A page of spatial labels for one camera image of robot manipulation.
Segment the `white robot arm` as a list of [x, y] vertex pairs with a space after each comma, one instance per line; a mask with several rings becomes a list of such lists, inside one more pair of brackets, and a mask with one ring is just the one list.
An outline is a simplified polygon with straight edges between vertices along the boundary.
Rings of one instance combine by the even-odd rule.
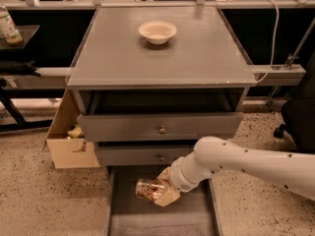
[[155, 204], [165, 207], [223, 171], [238, 171], [315, 200], [315, 155], [244, 148], [217, 137], [200, 139], [193, 151], [159, 176], [164, 184]]

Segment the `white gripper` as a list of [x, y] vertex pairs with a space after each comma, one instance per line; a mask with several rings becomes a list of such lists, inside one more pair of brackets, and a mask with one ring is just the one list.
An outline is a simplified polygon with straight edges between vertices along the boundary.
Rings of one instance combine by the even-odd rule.
[[167, 166], [157, 177], [159, 180], [168, 181], [156, 191], [155, 204], [166, 207], [180, 198], [180, 192], [188, 193], [195, 189], [197, 181], [197, 170], [195, 162], [189, 156], [179, 157]]

